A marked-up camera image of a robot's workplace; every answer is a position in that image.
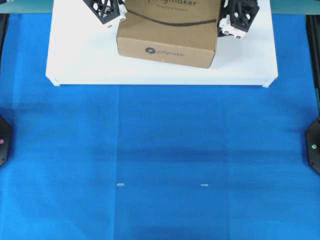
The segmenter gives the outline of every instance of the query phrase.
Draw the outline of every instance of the brown cardboard box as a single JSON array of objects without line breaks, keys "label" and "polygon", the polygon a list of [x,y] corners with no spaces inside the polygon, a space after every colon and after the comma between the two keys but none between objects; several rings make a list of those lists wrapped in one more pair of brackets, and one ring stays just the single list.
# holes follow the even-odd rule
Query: brown cardboard box
[{"label": "brown cardboard box", "polygon": [[[210,67],[216,53],[221,0],[125,2],[128,13],[117,33],[121,56]],[[192,25],[200,22],[209,23]]]}]

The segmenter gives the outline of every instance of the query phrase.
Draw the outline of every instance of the blue cloth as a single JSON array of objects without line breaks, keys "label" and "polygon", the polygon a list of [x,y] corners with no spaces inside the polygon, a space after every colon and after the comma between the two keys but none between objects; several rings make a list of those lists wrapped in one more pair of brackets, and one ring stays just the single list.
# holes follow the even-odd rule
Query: blue cloth
[{"label": "blue cloth", "polygon": [[0,240],[319,239],[304,16],[273,16],[279,78],[269,89],[53,87],[50,19],[10,18],[0,114],[14,139],[0,169]]}]

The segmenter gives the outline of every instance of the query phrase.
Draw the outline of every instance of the black cable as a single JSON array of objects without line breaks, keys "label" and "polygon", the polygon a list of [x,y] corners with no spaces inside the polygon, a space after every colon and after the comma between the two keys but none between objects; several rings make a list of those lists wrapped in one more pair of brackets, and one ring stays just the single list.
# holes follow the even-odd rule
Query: black cable
[{"label": "black cable", "polygon": [[211,23],[216,23],[217,20],[216,19],[211,19],[211,20],[206,20],[206,21],[197,21],[197,22],[185,22],[185,23],[171,23],[171,22],[165,22],[165,21],[158,21],[155,20],[153,18],[144,16],[140,13],[137,13],[135,11],[132,11],[130,9],[127,10],[128,13],[134,14],[138,17],[150,20],[152,22],[158,23],[158,24],[162,24],[162,25],[166,25],[166,26],[172,26],[172,27],[190,27],[190,26],[197,26],[197,25],[203,25],[203,24],[211,24]]}]

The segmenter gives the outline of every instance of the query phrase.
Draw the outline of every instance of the white platform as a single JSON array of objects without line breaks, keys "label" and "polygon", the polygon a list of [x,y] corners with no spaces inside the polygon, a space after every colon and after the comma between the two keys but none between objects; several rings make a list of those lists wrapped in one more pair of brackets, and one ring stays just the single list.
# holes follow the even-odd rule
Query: white platform
[{"label": "white platform", "polygon": [[55,86],[261,85],[278,77],[270,0],[242,39],[218,39],[210,69],[153,62],[118,55],[118,26],[107,28],[82,0],[54,0],[46,76]]}]

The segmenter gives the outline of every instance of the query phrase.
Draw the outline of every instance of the black bracket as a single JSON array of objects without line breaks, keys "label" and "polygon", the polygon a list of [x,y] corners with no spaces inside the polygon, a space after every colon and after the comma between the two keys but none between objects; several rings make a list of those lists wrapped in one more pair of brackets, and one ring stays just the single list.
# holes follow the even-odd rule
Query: black bracket
[{"label": "black bracket", "polygon": [[12,127],[0,116],[0,167],[8,160]]},{"label": "black bracket", "polygon": [[120,16],[119,0],[83,0],[102,24]]},{"label": "black bracket", "polygon": [[219,20],[229,15],[231,26],[247,33],[259,10],[257,0],[222,0]]},{"label": "black bracket", "polygon": [[308,162],[320,174],[320,117],[305,131]]}]

